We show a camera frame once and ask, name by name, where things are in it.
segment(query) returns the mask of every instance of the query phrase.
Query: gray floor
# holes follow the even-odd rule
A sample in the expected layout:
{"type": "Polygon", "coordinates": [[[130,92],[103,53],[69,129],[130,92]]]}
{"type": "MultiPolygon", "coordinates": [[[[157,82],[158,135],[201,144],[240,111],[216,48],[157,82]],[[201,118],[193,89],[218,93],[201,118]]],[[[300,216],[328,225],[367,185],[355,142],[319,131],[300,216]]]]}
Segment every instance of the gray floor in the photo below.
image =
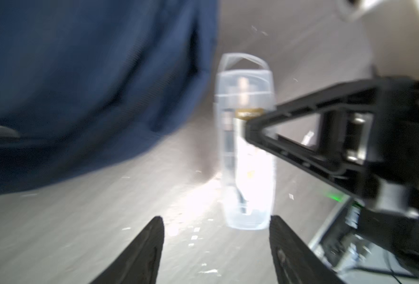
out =
{"type": "MultiPolygon", "coordinates": [[[[214,66],[224,52],[263,58],[279,102],[368,74],[362,27],[341,21],[333,0],[223,0],[219,22],[214,66]]],[[[212,90],[183,128],[143,156],[0,196],[0,284],[88,283],[155,215],[166,224],[159,284],[276,283],[268,231],[224,226],[212,90]]],[[[311,128],[303,120],[281,131],[300,140],[311,128]]],[[[335,205],[324,197],[330,191],[279,161],[274,212],[308,242],[335,205]]]]}

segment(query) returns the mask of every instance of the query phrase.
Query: white object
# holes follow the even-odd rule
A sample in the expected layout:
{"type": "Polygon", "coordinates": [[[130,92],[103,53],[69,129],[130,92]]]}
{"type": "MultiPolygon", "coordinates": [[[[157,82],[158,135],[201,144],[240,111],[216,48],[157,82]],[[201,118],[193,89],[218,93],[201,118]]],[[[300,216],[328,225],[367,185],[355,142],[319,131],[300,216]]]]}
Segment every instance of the white object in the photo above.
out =
{"type": "MultiPolygon", "coordinates": [[[[239,117],[259,116],[274,111],[275,105],[273,76],[266,62],[244,53],[222,56],[214,107],[223,206],[229,227],[261,230],[269,226],[275,195],[275,157],[244,140],[245,120],[239,117]],[[230,70],[243,59],[258,64],[259,69],[230,70]]],[[[275,129],[266,129],[265,133],[273,136],[275,129]]]]}
{"type": "Polygon", "coordinates": [[[335,0],[344,19],[360,19],[379,76],[419,80],[419,0],[335,0]]]}

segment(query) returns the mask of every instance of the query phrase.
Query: black cable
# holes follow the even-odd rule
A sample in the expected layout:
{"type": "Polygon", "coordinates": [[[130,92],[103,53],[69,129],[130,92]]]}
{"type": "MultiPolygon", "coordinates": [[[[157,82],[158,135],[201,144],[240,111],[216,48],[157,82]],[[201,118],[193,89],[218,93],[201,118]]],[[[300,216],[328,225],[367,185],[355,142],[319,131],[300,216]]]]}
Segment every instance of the black cable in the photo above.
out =
{"type": "MultiPolygon", "coordinates": [[[[390,270],[379,270],[379,269],[375,269],[375,268],[369,268],[369,267],[364,267],[364,266],[353,266],[353,267],[349,267],[347,269],[344,269],[340,272],[338,272],[338,274],[344,274],[347,273],[349,271],[352,270],[360,270],[360,271],[364,271],[364,272],[369,272],[369,273],[375,273],[375,274],[386,274],[386,275],[391,275],[390,270]]],[[[396,277],[402,277],[402,278],[409,278],[409,279],[417,279],[416,276],[414,276],[413,274],[405,274],[405,273],[397,273],[394,272],[394,275],[396,277]]]]}
{"type": "Polygon", "coordinates": [[[393,276],[399,284],[402,284],[402,282],[400,282],[399,279],[397,279],[394,270],[391,268],[391,264],[389,263],[389,252],[385,249],[383,249],[383,258],[386,262],[386,266],[388,266],[389,270],[391,271],[391,276],[393,276]]]}

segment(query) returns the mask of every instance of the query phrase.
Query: blue fabric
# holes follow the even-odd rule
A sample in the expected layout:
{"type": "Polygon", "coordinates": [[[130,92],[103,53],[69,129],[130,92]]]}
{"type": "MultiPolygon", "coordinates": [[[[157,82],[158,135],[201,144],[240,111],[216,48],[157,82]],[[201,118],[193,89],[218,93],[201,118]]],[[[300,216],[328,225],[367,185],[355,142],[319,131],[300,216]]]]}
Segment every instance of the blue fabric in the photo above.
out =
{"type": "Polygon", "coordinates": [[[216,32],[215,0],[0,0],[0,125],[21,136],[0,142],[0,194],[31,189],[12,185],[114,119],[122,129],[53,181],[130,159],[175,131],[206,90],[216,32]],[[119,115],[170,70],[180,72],[139,115],[119,115]]]}

